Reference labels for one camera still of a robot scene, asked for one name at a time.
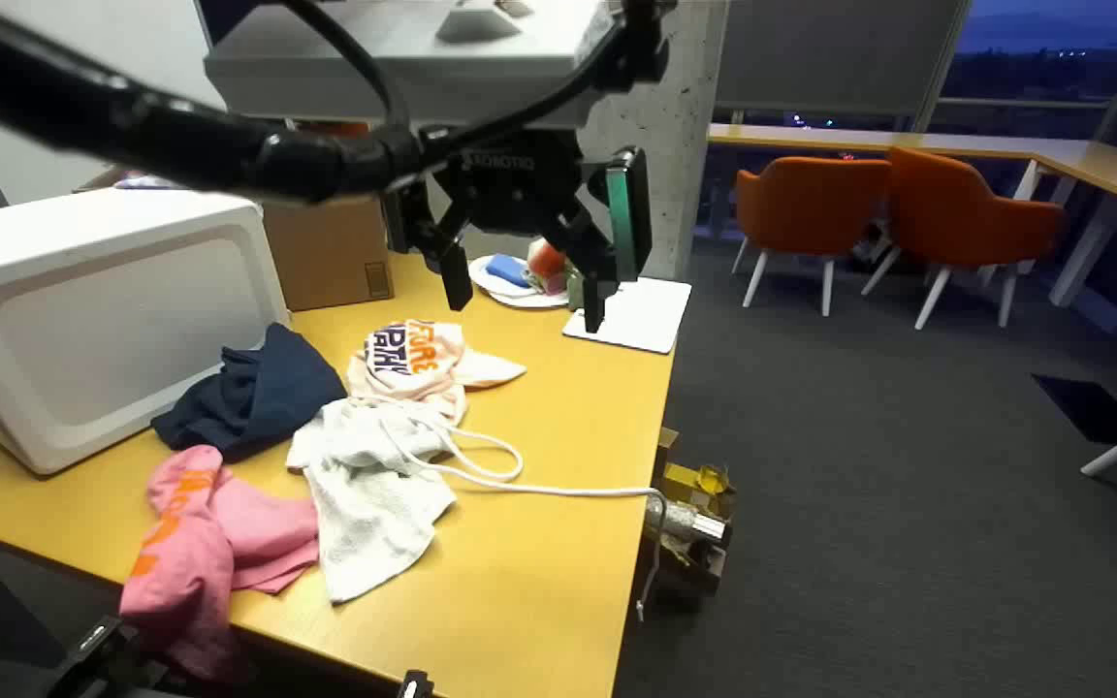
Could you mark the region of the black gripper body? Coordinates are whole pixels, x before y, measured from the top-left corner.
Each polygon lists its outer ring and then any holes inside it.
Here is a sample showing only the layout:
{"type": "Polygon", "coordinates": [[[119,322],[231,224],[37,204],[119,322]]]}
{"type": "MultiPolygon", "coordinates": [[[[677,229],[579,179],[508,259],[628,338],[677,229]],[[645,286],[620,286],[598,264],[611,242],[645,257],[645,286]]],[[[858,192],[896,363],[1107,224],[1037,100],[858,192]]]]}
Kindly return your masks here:
{"type": "Polygon", "coordinates": [[[575,133],[529,130],[445,159],[434,183],[443,216],[424,179],[379,199],[390,252],[445,252],[473,224],[543,237],[593,279],[637,279],[650,257],[645,146],[587,159],[575,133]]]}

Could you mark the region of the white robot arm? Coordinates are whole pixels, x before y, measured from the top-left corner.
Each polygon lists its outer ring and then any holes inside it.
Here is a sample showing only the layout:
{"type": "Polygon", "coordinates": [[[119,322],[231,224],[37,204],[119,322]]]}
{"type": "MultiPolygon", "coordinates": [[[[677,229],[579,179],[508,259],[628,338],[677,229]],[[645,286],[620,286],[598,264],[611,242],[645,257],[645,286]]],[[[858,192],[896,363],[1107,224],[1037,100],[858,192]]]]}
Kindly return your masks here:
{"type": "Polygon", "coordinates": [[[445,301],[473,299],[467,224],[540,234],[575,273],[587,330],[605,322],[605,299],[637,279],[646,234],[646,159],[620,146],[587,159],[562,130],[543,130],[582,95],[628,95],[662,58],[655,3],[628,3],[551,95],[478,124],[417,130],[403,91],[314,0],[280,0],[376,97],[384,119],[361,141],[288,133],[269,119],[196,105],[145,84],[74,47],[0,17],[0,130],[59,150],[99,157],[194,192],[336,203],[373,194],[384,204],[390,252],[417,252],[443,279],[445,301]]]}

